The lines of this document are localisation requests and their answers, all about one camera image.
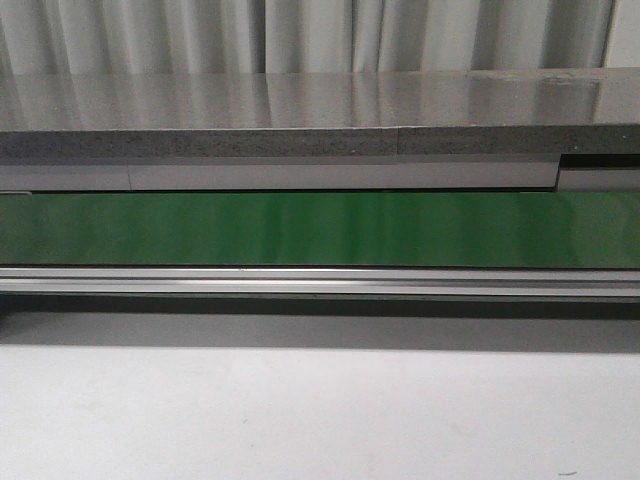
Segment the aluminium conveyor frame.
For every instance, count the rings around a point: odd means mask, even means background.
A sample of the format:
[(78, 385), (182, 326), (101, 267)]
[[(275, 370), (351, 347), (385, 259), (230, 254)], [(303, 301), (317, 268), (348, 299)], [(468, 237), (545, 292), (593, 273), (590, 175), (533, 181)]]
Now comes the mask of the aluminium conveyor frame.
[(621, 269), (5, 267), (4, 294), (291, 295), (636, 300)]

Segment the white curtain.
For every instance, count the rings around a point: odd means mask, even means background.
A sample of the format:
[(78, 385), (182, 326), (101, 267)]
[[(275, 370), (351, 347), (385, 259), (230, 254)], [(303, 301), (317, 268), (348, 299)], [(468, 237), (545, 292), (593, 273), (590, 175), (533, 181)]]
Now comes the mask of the white curtain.
[(5, 1), (5, 75), (603, 64), (611, 1)]

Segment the grey stone counter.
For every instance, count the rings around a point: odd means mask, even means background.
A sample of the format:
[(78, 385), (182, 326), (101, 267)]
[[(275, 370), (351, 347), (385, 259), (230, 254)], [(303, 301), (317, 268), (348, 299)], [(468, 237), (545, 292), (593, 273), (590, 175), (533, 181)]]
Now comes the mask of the grey stone counter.
[(1, 81), (5, 192), (638, 187), (635, 68)]

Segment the green conveyor belt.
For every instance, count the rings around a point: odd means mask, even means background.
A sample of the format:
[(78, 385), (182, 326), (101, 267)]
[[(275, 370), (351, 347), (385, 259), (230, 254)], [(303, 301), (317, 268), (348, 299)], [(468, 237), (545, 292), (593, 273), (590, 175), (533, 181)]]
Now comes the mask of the green conveyor belt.
[(5, 265), (635, 269), (635, 193), (62, 193), (1, 199)]

